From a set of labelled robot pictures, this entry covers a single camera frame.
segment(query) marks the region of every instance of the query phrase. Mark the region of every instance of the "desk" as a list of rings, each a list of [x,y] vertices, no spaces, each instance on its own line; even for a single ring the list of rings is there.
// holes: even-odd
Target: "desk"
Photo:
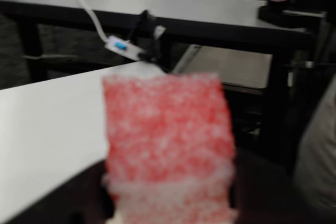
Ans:
[[[145,9],[167,29],[161,37],[162,52],[169,65],[170,43],[264,52],[272,54],[265,92],[264,120],[259,150],[276,162],[282,156],[280,139],[288,101],[289,63],[296,50],[313,52],[316,37],[301,29],[285,29],[257,19],[259,0],[87,0],[105,31],[128,32]],[[78,0],[0,0],[0,10],[18,25],[32,81],[47,78],[40,56],[37,24],[94,30]]]
[[[0,91],[0,223],[104,159],[100,79],[163,72],[136,62]]]

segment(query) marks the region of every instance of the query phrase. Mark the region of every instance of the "black table leg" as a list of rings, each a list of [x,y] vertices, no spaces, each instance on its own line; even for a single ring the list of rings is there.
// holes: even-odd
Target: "black table leg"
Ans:
[[[161,56],[160,64],[167,70],[172,70],[172,48],[173,43],[167,39],[161,40]]]
[[[43,48],[36,23],[24,18],[14,18],[21,39],[31,82],[48,80],[47,69],[40,62]]]
[[[284,118],[287,112],[289,88],[288,68],[285,66],[293,56],[293,51],[278,51],[272,56],[265,91],[262,126],[257,144],[257,152],[264,158],[283,164]]]

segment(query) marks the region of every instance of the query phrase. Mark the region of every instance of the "black clip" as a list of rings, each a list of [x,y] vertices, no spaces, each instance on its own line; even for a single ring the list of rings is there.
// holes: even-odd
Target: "black clip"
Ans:
[[[168,70],[160,63],[162,61],[160,41],[155,38],[154,32],[157,27],[156,17],[152,16],[148,10],[144,10],[140,14],[139,21],[136,26],[130,31],[127,40],[134,42],[139,36],[140,31],[149,32],[151,43],[145,49],[145,53],[139,54],[139,58],[146,62],[154,63],[159,66],[164,72]]]

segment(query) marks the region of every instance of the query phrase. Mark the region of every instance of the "red and white foam block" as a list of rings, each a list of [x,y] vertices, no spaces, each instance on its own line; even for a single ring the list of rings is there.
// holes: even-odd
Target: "red and white foam block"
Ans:
[[[230,112],[216,74],[103,79],[108,189],[123,224],[232,223]]]

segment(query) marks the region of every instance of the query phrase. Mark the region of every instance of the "gray desk surface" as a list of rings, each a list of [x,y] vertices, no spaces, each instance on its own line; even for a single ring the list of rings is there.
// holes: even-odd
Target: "gray desk surface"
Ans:
[[[81,9],[78,0],[0,0],[0,2]],[[148,9],[157,17],[284,29],[257,19],[258,8],[266,3],[259,0],[87,0],[87,3],[93,10],[105,12],[136,15]]]

